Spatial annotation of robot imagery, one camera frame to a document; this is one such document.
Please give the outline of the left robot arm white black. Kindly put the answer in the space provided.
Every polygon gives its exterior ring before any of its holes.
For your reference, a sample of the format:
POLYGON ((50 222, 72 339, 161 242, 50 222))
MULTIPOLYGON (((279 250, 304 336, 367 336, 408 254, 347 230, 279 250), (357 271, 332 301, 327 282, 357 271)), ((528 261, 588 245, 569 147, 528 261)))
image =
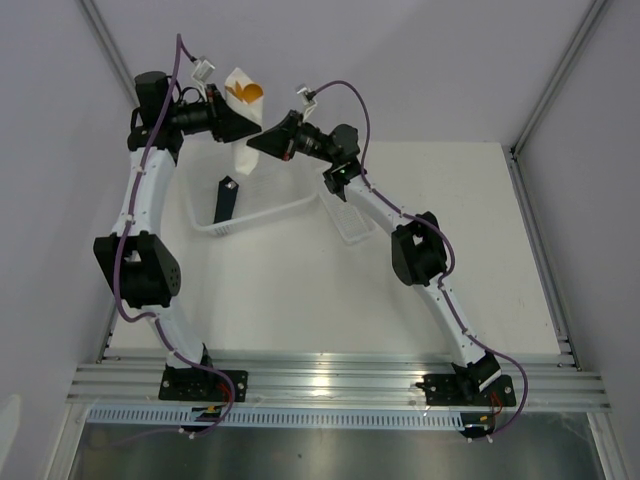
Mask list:
POLYGON ((186 136, 208 132, 231 143, 261 128, 235 112, 215 85, 202 86, 194 102, 185 101, 176 85, 175 76, 161 71, 134 79, 139 105, 127 138, 128 184, 111 232, 95 239, 93 252, 120 318, 148 323, 167 350, 167 371, 183 375, 182 388, 204 400, 215 392, 217 376, 178 301, 180 265, 161 239, 164 204, 186 136))

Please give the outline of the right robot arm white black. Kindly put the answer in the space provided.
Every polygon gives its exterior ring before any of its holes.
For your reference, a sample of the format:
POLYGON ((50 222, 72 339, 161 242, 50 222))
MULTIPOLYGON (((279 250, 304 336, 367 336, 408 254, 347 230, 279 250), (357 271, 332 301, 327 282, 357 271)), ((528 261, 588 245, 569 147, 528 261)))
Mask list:
POLYGON ((366 182, 357 129, 341 124, 325 134, 306 122, 301 113, 290 111, 278 125, 249 139, 247 145, 283 161, 300 153, 329 164, 323 172, 329 193, 357 208, 389 235, 396 277, 419 295, 449 346, 458 395, 472 404, 489 396, 501 368, 467 325, 446 280, 455 266, 451 245, 434 215, 407 214, 383 200, 366 182))

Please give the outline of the orange plastic spoon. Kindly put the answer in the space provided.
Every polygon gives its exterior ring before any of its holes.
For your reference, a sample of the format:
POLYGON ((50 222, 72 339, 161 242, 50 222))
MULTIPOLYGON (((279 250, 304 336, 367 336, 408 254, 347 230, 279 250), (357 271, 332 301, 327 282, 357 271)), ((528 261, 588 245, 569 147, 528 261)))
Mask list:
POLYGON ((240 95, 245 103, 252 104, 264 96, 264 91, 259 84, 250 83, 241 89, 240 95))

